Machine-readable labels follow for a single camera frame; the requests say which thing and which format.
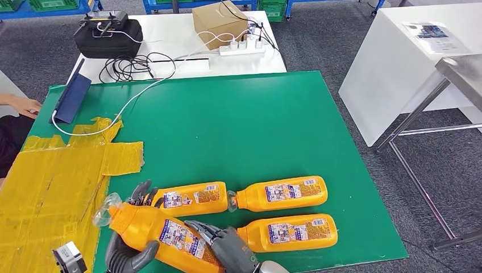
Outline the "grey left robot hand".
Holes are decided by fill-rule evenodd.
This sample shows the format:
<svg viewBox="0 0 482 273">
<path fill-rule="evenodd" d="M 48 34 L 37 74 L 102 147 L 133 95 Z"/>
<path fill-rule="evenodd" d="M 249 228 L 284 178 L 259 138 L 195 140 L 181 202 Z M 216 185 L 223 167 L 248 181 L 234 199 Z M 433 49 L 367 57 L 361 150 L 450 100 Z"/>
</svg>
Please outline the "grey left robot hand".
<svg viewBox="0 0 482 273">
<path fill-rule="evenodd" d="M 131 205 L 143 205 L 151 184 L 149 179 L 139 183 L 127 202 Z M 135 250 L 127 246 L 121 236 L 114 231 L 105 254 L 106 272 L 139 272 L 155 259 L 159 247 L 160 243 L 154 240 L 149 241 L 144 250 Z"/>
</svg>

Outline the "person's left hand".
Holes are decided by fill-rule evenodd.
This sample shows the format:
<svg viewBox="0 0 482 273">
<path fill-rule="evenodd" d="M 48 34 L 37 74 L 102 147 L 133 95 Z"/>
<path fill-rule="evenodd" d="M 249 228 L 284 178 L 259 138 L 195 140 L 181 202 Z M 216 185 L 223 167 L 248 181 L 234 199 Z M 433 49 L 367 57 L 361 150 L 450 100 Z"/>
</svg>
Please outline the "person's left hand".
<svg viewBox="0 0 482 273">
<path fill-rule="evenodd" d="M 16 95 L 9 95 L 8 105 L 15 109 L 19 114 L 36 119 L 42 104 L 28 97 L 19 97 Z"/>
</svg>

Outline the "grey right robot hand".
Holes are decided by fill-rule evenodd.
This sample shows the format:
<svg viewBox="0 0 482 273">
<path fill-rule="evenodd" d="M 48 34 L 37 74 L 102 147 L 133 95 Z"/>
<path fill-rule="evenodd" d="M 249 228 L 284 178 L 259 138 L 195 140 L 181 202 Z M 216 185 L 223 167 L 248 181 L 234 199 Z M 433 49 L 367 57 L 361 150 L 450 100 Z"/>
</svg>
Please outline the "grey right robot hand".
<svg viewBox="0 0 482 273">
<path fill-rule="evenodd" d="M 259 271 L 260 262 L 256 255 L 233 227 L 220 229 L 194 220 L 186 220 L 184 224 L 194 229 L 206 241 L 226 272 Z"/>
</svg>

